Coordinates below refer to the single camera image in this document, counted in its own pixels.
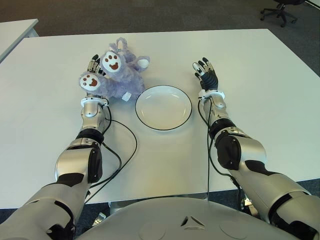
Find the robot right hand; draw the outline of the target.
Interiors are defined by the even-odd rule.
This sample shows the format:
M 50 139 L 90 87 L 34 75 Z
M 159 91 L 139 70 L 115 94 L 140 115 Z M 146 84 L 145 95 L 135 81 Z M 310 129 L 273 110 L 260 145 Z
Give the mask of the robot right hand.
M 201 88 L 205 91 L 217 90 L 219 80 L 215 73 L 212 63 L 203 57 L 198 62 L 193 62 L 192 67 L 195 70 L 194 75 L 200 81 Z

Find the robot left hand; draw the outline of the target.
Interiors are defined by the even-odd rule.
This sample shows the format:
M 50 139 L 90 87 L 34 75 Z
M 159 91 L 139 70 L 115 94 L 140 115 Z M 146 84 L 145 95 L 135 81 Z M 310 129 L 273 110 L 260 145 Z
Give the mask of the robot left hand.
M 89 61 L 87 71 L 102 76 L 106 75 L 106 73 L 100 67 L 100 56 L 98 54 L 95 54 Z

